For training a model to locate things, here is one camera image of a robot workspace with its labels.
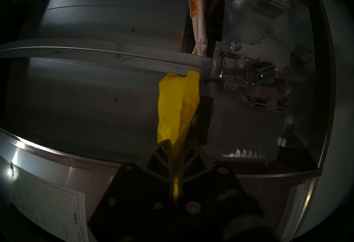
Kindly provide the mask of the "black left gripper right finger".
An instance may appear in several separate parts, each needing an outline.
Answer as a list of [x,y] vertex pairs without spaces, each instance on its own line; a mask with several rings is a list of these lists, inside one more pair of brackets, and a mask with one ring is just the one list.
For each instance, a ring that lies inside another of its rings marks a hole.
[[185,144],[177,241],[261,241],[262,210],[233,171]]

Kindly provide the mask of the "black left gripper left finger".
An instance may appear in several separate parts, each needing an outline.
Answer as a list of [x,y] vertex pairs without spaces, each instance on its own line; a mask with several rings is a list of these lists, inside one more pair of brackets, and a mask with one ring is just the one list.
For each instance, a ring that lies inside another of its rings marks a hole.
[[171,141],[117,171],[88,226],[98,242],[170,242],[175,220]]

